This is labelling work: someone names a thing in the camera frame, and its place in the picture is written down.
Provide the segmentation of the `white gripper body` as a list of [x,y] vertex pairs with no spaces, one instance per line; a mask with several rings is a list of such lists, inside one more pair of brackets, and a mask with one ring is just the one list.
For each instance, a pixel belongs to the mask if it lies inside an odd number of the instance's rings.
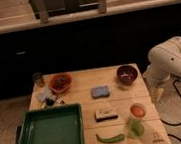
[[161,88],[161,85],[168,79],[166,72],[145,72],[143,74],[143,79],[148,88],[150,95],[155,95],[158,93],[158,90]]

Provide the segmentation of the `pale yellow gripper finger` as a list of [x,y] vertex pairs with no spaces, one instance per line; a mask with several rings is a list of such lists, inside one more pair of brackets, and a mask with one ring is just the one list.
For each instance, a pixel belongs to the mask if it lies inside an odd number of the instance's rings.
[[160,101],[161,97],[163,96],[163,88],[156,88],[152,90],[152,100],[154,103],[157,103]]

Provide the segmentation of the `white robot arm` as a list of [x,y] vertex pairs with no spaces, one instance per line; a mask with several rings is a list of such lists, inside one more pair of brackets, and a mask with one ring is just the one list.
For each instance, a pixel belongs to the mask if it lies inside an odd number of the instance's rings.
[[142,77],[153,103],[163,95],[163,84],[171,75],[181,77],[181,37],[174,36],[150,49],[149,65]]

